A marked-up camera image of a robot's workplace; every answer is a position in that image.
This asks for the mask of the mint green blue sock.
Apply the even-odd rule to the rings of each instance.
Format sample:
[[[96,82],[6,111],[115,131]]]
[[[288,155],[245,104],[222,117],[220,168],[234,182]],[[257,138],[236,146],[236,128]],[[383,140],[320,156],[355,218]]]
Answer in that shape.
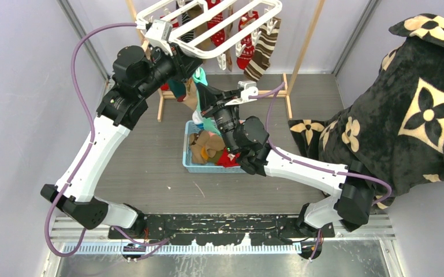
[[[208,81],[204,69],[202,67],[197,68],[192,75],[192,78],[194,84],[196,85],[197,95],[197,106],[195,112],[192,115],[193,123],[201,130],[206,130],[208,132],[220,135],[215,122],[210,117],[206,118],[202,116],[202,111],[206,107],[206,96],[205,93],[200,90],[200,88],[202,87],[202,84],[204,86],[208,86]]]

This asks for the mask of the white hanger clip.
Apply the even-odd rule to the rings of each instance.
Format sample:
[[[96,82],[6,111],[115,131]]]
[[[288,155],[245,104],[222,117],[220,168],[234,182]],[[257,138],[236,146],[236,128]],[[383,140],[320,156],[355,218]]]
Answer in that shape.
[[[227,69],[227,58],[226,54],[222,53],[217,56],[217,64],[220,70],[226,70]]]

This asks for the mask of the red white patterned sock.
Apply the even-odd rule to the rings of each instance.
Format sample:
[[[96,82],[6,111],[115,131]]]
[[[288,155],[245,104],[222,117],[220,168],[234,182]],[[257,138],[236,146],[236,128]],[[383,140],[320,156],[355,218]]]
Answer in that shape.
[[[239,156],[240,156],[240,153],[231,154],[227,151],[227,149],[224,149],[221,157],[218,159],[218,161],[215,164],[217,166],[222,166],[225,168],[239,167],[240,165],[237,162],[237,158]]]

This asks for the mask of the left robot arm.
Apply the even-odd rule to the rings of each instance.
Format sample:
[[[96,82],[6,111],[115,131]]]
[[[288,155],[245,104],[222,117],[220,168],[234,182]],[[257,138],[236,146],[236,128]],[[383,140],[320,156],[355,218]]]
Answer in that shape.
[[[186,81],[201,66],[178,46],[171,54],[159,47],[147,57],[139,46],[125,47],[113,63],[114,86],[96,110],[91,131],[67,172],[56,184],[43,185],[40,194],[84,228],[99,225],[122,227],[131,238],[145,231],[143,214],[130,205],[111,203],[95,197],[95,188],[122,141],[147,110],[147,98],[168,80]]]

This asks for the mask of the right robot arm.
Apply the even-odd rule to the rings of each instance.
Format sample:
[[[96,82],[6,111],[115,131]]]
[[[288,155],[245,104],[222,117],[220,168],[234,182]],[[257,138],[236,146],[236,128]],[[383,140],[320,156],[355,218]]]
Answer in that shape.
[[[348,231],[368,223],[375,188],[360,175],[362,165],[324,163],[271,145],[270,135],[258,117],[240,120],[239,105],[258,97],[254,83],[229,91],[203,83],[196,88],[201,115],[215,121],[228,153],[246,173],[289,179],[327,193],[325,199],[303,205],[295,221],[301,235],[311,237],[336,221]]]

